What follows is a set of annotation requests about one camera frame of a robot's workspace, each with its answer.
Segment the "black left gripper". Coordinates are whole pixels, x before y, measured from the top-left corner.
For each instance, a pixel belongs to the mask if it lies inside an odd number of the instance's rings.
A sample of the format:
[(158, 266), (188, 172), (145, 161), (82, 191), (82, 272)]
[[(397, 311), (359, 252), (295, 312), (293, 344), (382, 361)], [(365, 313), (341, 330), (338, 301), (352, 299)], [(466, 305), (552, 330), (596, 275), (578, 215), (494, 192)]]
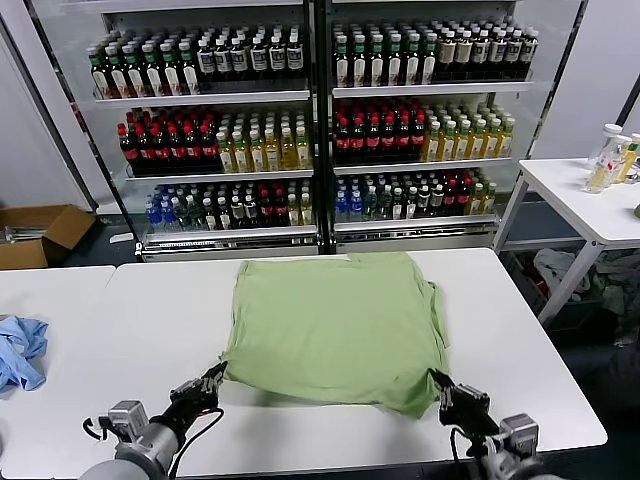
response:
[(170, 405), (162, 414), (173, 431), (188, 431), (195, 420), (218, 408), (218, 392), (228, 362), (209, 368), (200, 379), (187, 381), (169, 394)]

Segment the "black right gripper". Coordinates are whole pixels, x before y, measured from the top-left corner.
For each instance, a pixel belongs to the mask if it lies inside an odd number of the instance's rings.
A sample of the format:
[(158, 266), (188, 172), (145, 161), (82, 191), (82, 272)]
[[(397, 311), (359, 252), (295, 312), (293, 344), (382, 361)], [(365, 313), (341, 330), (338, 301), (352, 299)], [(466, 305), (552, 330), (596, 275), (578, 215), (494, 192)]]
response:
[(474, 387), (455, 382), (444, 372), (428, 370), (439, 391), (439, 420), (443, 426), (459, 428), (467, 438), (483, 440), (499, 433), (489, 414), (490, 398)]

